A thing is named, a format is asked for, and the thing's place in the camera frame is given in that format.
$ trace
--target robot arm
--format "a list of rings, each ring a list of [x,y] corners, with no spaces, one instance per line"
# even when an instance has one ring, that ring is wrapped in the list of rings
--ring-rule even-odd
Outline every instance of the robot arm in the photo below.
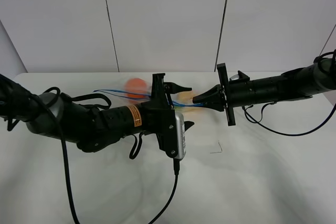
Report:
[[[193,122],[184,122],[183,115],[173,110],[170,95],[191,89],[164,82],[163,77],[163,73],[153,75],[150,101],[109,109],[111,102],[102,94],[71,98],[60,93],[58,88],[51,88],[36,96],[0,76],[0,116],[8,120],[8,130],[12,130],[18,121],[23,121],[33,133],[60,138],[53,120],[33,99],[35,97],[56,117],[66,141],[77,144],[84,152],[97,152],[128,135],[156,134],[159,148],[168,157],[181,160],[185,155],[184,131]],[[102,98],[108,105],[74,103],[93,98]]]
[[[250,80],[246,74],[227,77],[225,64],[218,64],[220,84],[193,98],[194,103],[217,111],[226,111],[228,125],[235,125],[233,108],[252,104],[297,101],[312,98],[313,95],[336,89],[335,57],[323,56],[315,59],[314,64],[258,80]]]

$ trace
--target blurry orange ball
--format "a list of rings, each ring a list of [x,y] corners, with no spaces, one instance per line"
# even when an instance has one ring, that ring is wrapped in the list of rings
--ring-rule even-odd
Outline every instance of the blurry orange ball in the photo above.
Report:
[[[129,79],[126,83],[125,83],[125,91],[127,92],[132,92],[132,93],[142,93],[145,94],[147,93],[147,83],[140,79],[140,78],[133,78],[133,79]],[[148,96],[146,95],[141,95],[141,94],[126,94],[128,97],[130,98],[148,98]]]

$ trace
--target blue wire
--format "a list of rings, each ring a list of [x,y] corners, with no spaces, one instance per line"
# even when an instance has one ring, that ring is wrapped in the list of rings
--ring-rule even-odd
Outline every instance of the blue wire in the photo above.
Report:
[[[145,94],[145,93],[134,93],[134,92],[127,92],[127,91],[123,91],[123,90],[117,90],[117,89],[97,89],[94,90],[94,92],[102,92],[102,93],[106,93],[106,94],[110,94],[110,95],[114,95],[116,97],[122,97],[122,98],[127,98],[130,100],[150,100],[149,98],[133,98],[133,97],[124,97],[122,95],[117,95],[117,94],[113,94],[110,92],[117,92],[117,93],[126,93],[126,94],[136,94],[136,95],[145,95],[147,97],[151,97],[149,94]],[[197,103],[197,104],[192,104],[192,105],[187,105],[187,104],[181,104],[178,102],[173,101],[174,106],[179,106],[179,107],[201,107],[203,104],[202,103]]]
[[[150,94],[146,94],[146,93],[133,93],[133,92],[128,92],[128,91],[123,91],[123,90],[117,90],[117,89],[98,89],[98,90],[94,90],[94,92],[97,91],[110,91],[110,92],[117,92],[117,93],[125,93],[125,94],[138,94],[138,95],[145,95],[147,97],[151,97]]]
[[[102,93],[105,93],[105,94],[113,95],[113,96],[115,96],[115,97],[122,97],[122,98],[127,98],[127,99],[130,99],[130,100],[149,100],[149,98],[124,97],[124,96],[122,96],[122,95],[112,94],[112,93],[109,93],[109,92],[106,92],[106,91],[103,91],[103,90],[94,90],[94,92],[102,92]]]

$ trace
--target white table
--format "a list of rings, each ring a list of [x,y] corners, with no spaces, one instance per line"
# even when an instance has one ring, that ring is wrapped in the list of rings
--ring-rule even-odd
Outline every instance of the white table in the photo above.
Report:
[[[256,79],[277,73],[248,74]],[[118,83],[129,77],[151,82],[151,73],[25,73],[15,81],[36,94],[58,86],[74,97],[120,88]],[[212,72],[167,73],[165,80],[197,93],[219,82]],[[119,99],[111,99],[119,105]],[[260,107],[251,110],[257,118]],[[321,94],[269,106],[263,122],[301,133],[320,124],[331,109]],[[248,123],[240,108],[232,127],[224,112],[199,109],[184,115],[195,126],[186,132],[187,154],[175,197],[156,223],[336,223],[336,118],[313,134],[283,137]],[[12,132],[1,123],[0,136],[0,223],[73,223],[60,141],[33,135],[24,123]],[[154,135],[146,136],[139,156],[129,160],[133,141],[127,137],[89,154],[68,143],[82,224],[146,224],[168,200],[172,160],[159,150]]]

